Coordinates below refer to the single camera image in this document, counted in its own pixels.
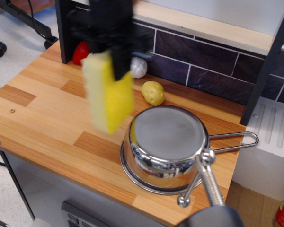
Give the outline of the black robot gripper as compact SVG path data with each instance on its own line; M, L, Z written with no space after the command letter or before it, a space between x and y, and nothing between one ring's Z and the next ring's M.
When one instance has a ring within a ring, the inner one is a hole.
M152 58L153 34L133 22L131 0L90 0L87 9L69 11L68 22L93 53L111 50L115 80L130 71L132 57Z

